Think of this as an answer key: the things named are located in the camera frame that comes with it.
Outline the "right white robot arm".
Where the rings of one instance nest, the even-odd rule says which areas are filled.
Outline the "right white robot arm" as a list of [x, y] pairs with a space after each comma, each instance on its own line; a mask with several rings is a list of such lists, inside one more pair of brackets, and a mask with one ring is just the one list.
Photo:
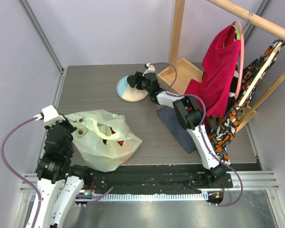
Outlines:
[[208, 138], [204, 124], [205, 107], [200, 107], [199, 97], [177, 95], [164, 90], [159, 85], [155, 73], [136, 72], [134, 75], [129, 75], [126, 81], [131, 88], [147, 91], [153, 103], [174, 109], [178, 123], [189, 133], [199, 152], [206, 185], [211, 188], [217, 187], [222, 182], [226, 170]]

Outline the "green avocado print plastic bag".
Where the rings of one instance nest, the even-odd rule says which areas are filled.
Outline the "green avocado print plastic bag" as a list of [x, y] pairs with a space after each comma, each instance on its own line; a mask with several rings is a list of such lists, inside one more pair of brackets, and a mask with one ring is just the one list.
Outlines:
[[68, 114], [66, 118], [77, 128], [72, 133], [73, 143], [85, 165], [98, 171], [116, 170], [142, 143], [123, 115], [94, 110]]

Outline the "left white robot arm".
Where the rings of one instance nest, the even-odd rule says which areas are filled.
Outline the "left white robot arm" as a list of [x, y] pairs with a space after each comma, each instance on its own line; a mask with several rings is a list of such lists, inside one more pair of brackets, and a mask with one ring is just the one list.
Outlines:
[[60, 228], [79, 191], [90, 187], [90, 168], [71, 165], [76, 127], [63, 117], [45, 129], [45, 153], [37, 166], [37, 195], [28, 228]]

